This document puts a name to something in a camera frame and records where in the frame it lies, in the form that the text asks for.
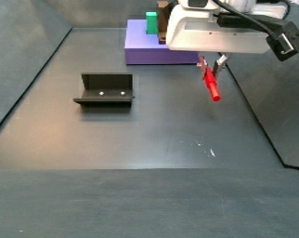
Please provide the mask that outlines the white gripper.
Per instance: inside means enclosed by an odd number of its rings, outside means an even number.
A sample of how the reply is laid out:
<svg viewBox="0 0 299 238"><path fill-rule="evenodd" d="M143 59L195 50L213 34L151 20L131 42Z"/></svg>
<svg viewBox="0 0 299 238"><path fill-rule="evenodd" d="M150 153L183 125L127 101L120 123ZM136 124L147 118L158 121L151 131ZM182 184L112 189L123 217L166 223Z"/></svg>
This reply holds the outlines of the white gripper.
<svg viewBox="0 0 299 238"><path fill-rule="evenodd" d="M285 5L258 0L179 0L169 17L167 47L178 51L266 53L270 50L269 34L245 25L242 20L238 20L235 27L221 26L218 20L230 12L217 1L251 17L282 20L287 16ZM223 54L215 62L214 74L221 73L227 60L229 56ZM201 56L198 67L202 75L206 75L207 66L207 60Z"/></svg>

